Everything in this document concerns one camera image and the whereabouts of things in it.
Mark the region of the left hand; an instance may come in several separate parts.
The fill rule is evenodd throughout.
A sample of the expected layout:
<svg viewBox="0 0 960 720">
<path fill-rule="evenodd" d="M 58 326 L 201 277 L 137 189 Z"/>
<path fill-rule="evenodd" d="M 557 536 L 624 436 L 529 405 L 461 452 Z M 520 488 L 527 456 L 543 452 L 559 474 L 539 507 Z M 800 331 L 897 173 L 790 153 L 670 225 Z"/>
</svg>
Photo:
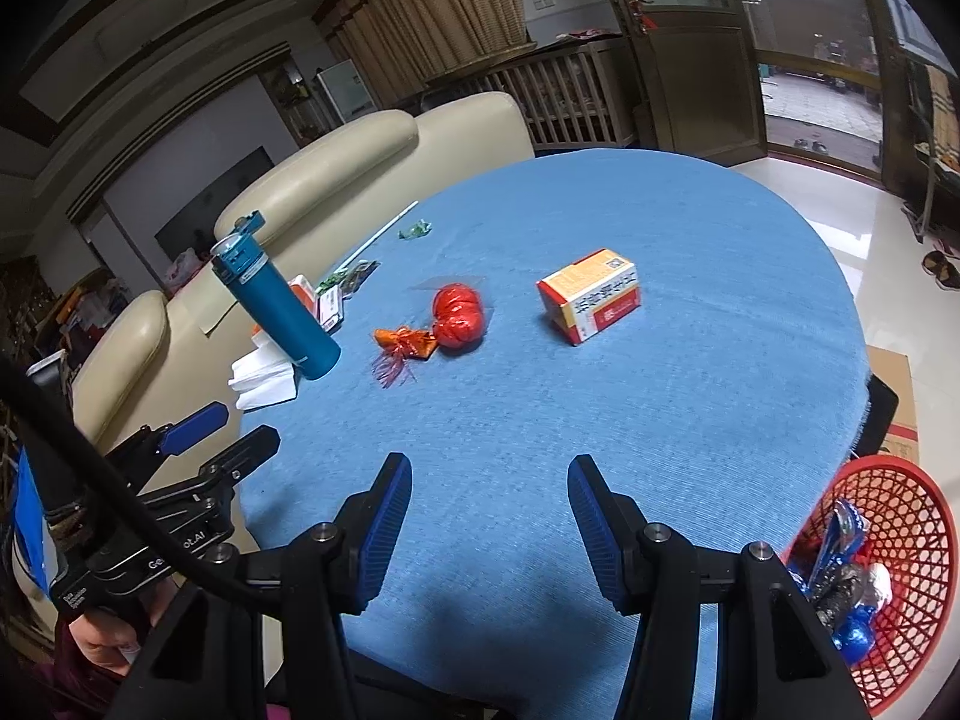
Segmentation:
<svg viewBox="0 0 960 720">
<path fill-rule="evenodd" d="M 140 595 L 140 605 L 148 614 L 154 628 L 166 613 L 167 606 L 178 593 L 176 580 L 166 577 Z M 82 655 L 95 667 L 104 668 L 117 676 L 127 676 L 132 661 L 129 656 L 139 653 L 137 631 L 109 611 L 91 610 L 68 624 L 71 637 Z"/>
</svg>

